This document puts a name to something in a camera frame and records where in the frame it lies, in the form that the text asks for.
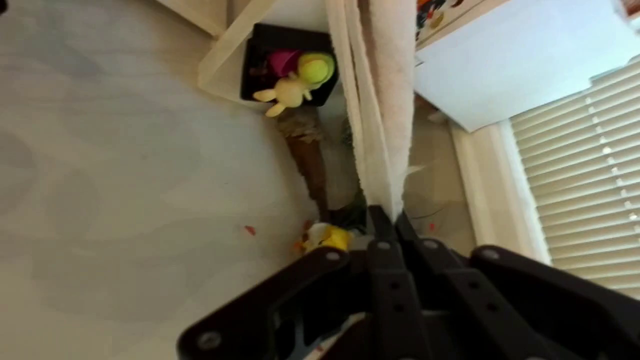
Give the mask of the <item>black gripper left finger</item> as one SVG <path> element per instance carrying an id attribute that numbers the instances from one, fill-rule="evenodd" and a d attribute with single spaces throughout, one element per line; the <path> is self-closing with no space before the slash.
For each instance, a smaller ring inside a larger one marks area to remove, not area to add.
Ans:
<path id="1" fill-rule="evenodd" d="M 406 268 L 396 228 L 380 206 L 369 207 L 369 219 L 372 242 L 367 259 L 377 356 L 380 360 L 431 360 L 420 297 Z"/>

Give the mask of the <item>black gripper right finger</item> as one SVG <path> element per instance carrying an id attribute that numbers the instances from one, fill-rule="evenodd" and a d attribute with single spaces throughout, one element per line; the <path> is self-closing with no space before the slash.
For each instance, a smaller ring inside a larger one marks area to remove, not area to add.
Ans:
<path id="1" fill-rule="evenodd" d="M 409 269 L 425 310 L 443 323 L 437 343 L 464 360 L 567 360 L 568 352 L 540 335 L 501 289 L 458 252 L 420 237 L 403 213 L 396 221 Z"/>

